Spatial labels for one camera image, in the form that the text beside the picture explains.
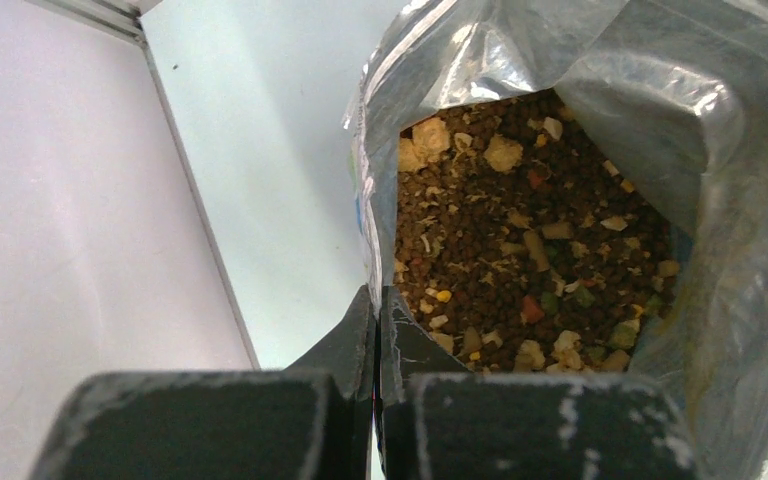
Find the clear plastic bag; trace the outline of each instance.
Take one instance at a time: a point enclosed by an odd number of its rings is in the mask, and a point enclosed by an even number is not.
[[[411,2],[352,107],[373,294],[393,278],[399,131],[552,87],[693,238],[673,314],[644,332],[631,370],[684,405],[714,478],[756,477],[768,456],[768,1]]]

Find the yellow chunk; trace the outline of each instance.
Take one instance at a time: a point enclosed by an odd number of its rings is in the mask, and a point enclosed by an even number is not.
[[[452,299],[452,292],[448,290],[441,290],[437,292],[437,301],[440,303],[449,303],[449,300]]]

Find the dry food mix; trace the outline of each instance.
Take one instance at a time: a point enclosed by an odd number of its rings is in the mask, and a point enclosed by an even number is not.
[[[399,139],[395,283],[475,371],[623,371],[673,301],[669,225],[552,91]]]

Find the white panel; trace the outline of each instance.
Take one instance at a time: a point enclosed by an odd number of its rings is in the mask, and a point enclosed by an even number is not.
[[[164,0],[142,17],[264,368],[317,342],[365,282],[340,120],[404,4]]]
[[[142,52],[0,0],[0,480],[92,373],[250,365]]]

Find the green piece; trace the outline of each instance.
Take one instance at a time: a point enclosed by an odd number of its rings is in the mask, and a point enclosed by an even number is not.
[[[546,250],[546,256],[549,257],[549,260],[554,260],[558,256],[558,249],[552,245],[546,245],[544,250]]]
[[[584,308],[590,308],[590,306],[593,305],[593,302],[596,301],[596,297],[594,297],[593,294],[590,293],[590,290],[584,285],[580,285],[576,288],[572,293],[572,297]]]
[[[637,343],[637,330],[625,323],[620,323],[611,332],[608,346],[616,350],[631,350]]]
[[[653,294],[649,297],[649,300],[646,301],[646,305],[643,307],[644,313],[646,315],[657,315],[663,306],[664,301],[661,300],[661,297]]]
[[[608,349],[600,346],[585,347],[584,353],[590,357],[593,363],[598,365],[605,360],[605,357],[608,355]]]
[[[546,315],[555,315],[558,313],[558,297],[552,292],[543,292],[540,295],[540,308]]]

